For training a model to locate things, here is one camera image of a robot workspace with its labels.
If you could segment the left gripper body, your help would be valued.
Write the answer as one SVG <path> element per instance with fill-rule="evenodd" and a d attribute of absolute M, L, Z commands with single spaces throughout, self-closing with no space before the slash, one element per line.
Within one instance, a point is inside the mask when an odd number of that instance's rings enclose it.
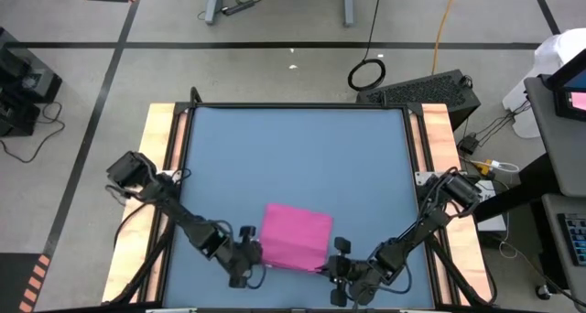
<path fill-rule="evenodd" d="M 229 276 L 229 287 L 251 288 L 249 284 L 252 269 L 262 264 L 263 248 L 258 241 L 225 243 L 219 249 L 219 264 Z"/>

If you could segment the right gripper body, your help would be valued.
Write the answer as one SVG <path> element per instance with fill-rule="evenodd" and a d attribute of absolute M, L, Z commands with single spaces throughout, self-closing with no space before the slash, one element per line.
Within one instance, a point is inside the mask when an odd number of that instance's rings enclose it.
<path fill-rule="evenodd" d="M 360 306 L 368 305 L 380 285 L 381 276 L 368 261 L 331 255 L 325 264 L 325 275 L 335 285 L 330 301 L 336 307 L 346 307 L 351 300 Z"/>

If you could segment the pink towel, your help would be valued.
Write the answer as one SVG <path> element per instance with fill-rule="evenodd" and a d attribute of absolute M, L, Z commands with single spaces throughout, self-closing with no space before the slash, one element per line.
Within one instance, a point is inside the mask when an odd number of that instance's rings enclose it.
<path fill-rule="evenodd" d="M 269 203 L 259 236 L 263 262 L 272 267 L 316 272 L 326 261 L 332 225 L 330 215 Z"/>

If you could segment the wooden side board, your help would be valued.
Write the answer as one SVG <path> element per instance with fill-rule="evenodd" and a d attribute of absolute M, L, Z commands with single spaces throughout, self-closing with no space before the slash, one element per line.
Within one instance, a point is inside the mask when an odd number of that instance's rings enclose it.
<path fill-rule="evenodd" d="M 429 152 L 432 169 L 437 172 L 460 167 L 447 106 L 427 103 L 422 104 L 421 108 L 421 116 L 410 115 L 418 169 L 427 169 L 425 151 Z M 451 221 L 446 233 L 453 263 L 477 294 L 484 300 L 490 300 L 493 294 L 473 217 Z"/>
<path fill-rule="evenodd" d="M 179 166 L 187 115 L 174 103 L 152 103 L 148 109 L 139 152 L 146 155 L 158 170 L 174 170 Z M 116 237 L 102 301 L 111 301 L 131 281 L 147 258 L 155 242 L 163 234 L 168 219 L 154 207 L 143 207 L 137 200 L 126 203 L 125 226 Z"/>

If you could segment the white paper label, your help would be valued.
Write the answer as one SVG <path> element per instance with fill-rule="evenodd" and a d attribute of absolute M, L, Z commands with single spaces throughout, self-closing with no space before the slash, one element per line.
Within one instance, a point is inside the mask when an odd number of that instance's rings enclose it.
<path fill-rule="evenodd" d="M 489 180 L 479 180 L 476 187 L 481 190 L 483 200 L 488 200 L 495 196 L 493 183 Z M 477 228 L 479 232 L 506 232 L 505 218 L 502 215 L 492 217 L 486 221 L 478 221 Z"/>

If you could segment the black power adapter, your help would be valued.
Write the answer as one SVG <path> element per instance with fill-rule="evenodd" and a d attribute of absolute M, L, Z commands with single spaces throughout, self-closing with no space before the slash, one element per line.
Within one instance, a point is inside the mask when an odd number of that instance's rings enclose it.
<path fill-rule="evenodd" d="M 458 144 L 458 150 L 464 155 L 472 155 L 479 145 L 475 134 L 466 135 Z"/>

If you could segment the black workstation base beam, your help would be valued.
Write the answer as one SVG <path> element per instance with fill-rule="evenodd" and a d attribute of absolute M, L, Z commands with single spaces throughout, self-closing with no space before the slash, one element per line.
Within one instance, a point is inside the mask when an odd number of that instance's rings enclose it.
<path fill-rule="evenodd" d="M 489 220 L 539 199 L 544 194 L 556 193 L 559 190 L 548 153 L 524 167 L 519 173 L 519 178 L 520 183 L 517 186 L 483 201 L 473 213 L 475 220 Z"/>

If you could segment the black perforated computer case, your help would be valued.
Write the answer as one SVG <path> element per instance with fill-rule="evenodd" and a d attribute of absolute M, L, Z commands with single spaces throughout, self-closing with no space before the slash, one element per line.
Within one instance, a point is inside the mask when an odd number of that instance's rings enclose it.
<path fill-rule="evenodd" d="M 393 104 L 443 103 L 448 109 L 451 129 L 455 131 L 481 106 L 472 87 L 470 76 L 460 70 L 450 70 L 359 92 L 356 101 L 372 104 L 380 104 L 382 101 Z"/>

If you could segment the grey keyboard shelf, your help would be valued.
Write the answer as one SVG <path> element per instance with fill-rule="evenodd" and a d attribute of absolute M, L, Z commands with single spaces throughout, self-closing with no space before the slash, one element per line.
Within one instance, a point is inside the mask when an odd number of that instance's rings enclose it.
<path fill-rule="evenodd" d="M 576 309 L 586 313 L 586 267 L 573 264 L 558 220 L 560 213 L 586 214 L 586 199 L 546 194 L 541 201 L 551 235 L 550 244 L 559 261 L 561 279 L 565 283 L 564 289 L 570 291 Z"/>

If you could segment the keyboard with blue keys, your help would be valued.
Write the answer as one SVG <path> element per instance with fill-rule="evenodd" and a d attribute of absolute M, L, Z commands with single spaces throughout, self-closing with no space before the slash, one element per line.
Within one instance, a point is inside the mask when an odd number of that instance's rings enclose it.
<path fill-rule="evenodd" d="M 586 214 L 560 213 L 558 220 L 573 264 L 586 267 Z"/>

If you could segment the grey workstation desk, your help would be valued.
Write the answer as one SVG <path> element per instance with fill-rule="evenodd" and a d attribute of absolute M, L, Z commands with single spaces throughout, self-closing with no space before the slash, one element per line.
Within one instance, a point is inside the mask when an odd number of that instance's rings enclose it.
<path fill-rule="evenodd" d="M 586 122 L 557 116 L 554 94 L 540 78 L 524 85 L 560 191 L 586 198 Z"/>

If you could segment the black power strip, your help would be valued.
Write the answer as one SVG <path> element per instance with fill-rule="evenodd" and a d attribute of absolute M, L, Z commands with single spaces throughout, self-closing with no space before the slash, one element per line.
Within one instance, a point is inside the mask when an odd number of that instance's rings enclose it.
<path fill-rule="evenodd" d="M 221 13 L 225 16 L 231 16 L 253 7 L 256 4 L 255 0 L 247 0 L 234 6 L 227 6 L 221 9 Z"/>

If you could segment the black equipment rack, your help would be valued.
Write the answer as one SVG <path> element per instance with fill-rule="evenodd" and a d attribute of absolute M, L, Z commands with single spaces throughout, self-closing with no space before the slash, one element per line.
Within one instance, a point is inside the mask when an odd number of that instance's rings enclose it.
<path fill-rule="evenodd" d="M 30 136 L 41 113 L 53 103 L 61 77 L 0 27 L 0 137 Z"/>

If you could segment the tilted touchscreen monitor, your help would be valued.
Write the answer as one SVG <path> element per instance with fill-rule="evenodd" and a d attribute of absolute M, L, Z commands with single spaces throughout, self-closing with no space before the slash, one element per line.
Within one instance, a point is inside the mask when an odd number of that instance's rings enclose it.
<path fill-rule="evenodd" d="M 545 85 L 553 92 L 557 116 L 586 122 L 586 49 L 548 77 Z"/>

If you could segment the white bundle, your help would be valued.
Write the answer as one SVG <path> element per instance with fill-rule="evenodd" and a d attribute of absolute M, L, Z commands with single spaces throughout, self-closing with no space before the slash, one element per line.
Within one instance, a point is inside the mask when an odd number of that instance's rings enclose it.
<path fill-rule="evenodd" d="M 537 121 L 526 98 L 524 80 L 539 74 L 553 74 L 584 49 L 586 27 L 554 35 L 537 47 L 533 55 L 532 68 L 502 100 L 506 111 L 516 112 L 513 130 L 517 136 L 524 139 L 540 137 Z"/>

